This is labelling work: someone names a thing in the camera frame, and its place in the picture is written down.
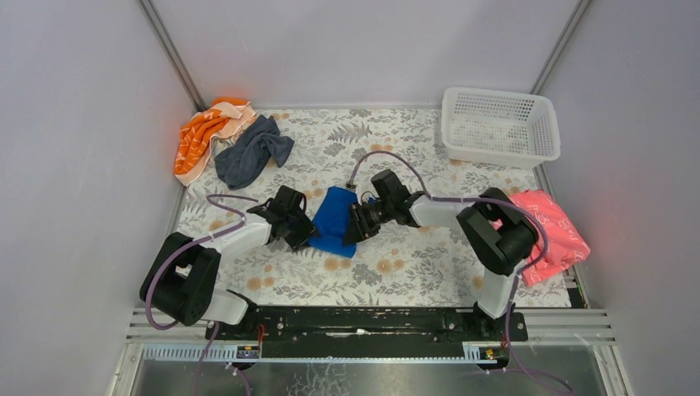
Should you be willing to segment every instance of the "crumpled towel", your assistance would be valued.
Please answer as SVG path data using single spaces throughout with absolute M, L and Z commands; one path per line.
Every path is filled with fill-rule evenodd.
M 216 176 L 231 190 L 249 186 L 260 176 L 270 158 L 282 167 L 289 158 L 294 140 L 280 136 L 277 122 L 259 116 L 229 147 L 214 157 Z
M 175 177 L 189 186 L 204 172 L 211 156 L 211 140 L 235 139 L 254 116 L 248 101 L 234 97 L 217 97 L 209 110 L 193 115 L 180 129 Z
M 509 199 L 527 210 L 542 223 L 549 237 L 549 251 L 544 258 L 523 273 L 523 283 L 535 285 L 582 262 L 590 254 L 589 245 L 581 238 L 566 213 L 542 190 L 513 194 Z M 532 248 L 529 261 L 542 251 L 542 236 Z
M 343 238 L 350 224 L 350 204 L 357 202 L 357 194 L 341 187 L 330 187 L 313 223 L 321 233 L 320 237 L 309 238 L 309 245 L 323 252 L 352 258 L 357 245 L 343 246 Z

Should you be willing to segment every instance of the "red cloth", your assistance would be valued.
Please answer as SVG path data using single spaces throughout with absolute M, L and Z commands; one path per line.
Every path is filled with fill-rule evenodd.
M 549 237 L 549 251 L 535 266 L 525 270 L 523 282 L 532 286 L 582 262 L 590 247 L 581 238 L 564 211 L 542 190 L 525 191 L 509 197 L 517 206 L 527 210 L 542 223 Z M 542 251 L 542 236 L 532 249 L 530 261 Z

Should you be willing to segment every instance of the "gray towel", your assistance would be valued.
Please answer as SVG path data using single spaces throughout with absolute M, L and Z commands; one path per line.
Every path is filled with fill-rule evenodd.
M 294 140 L 280 136 L 277 122 L 272 118 L 259 116 L 236 141 L 233 147 L 219 153 L 214 158 L 216 176 L 231 190 L 249 186 L 267 165 L 275 158 L 282 167 L 289 158 Z

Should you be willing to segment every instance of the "orange towel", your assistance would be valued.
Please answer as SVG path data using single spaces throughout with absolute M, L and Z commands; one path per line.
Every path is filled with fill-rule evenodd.
M 217 97 L 209 110 L 193 115 L 180 129 L 175 177 L 189 186 L 204 172 L 211 156 L 211 140 L 237 139 L 254 117 L 250 102 L 234 97 Z

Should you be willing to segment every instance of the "white plastic basket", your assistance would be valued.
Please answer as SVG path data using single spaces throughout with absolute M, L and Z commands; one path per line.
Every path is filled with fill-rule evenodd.
M 442 99 L 447 156 L 509 167 L 536 167 L 560 154 L 551 101 L 525 93 L 452 87 Z

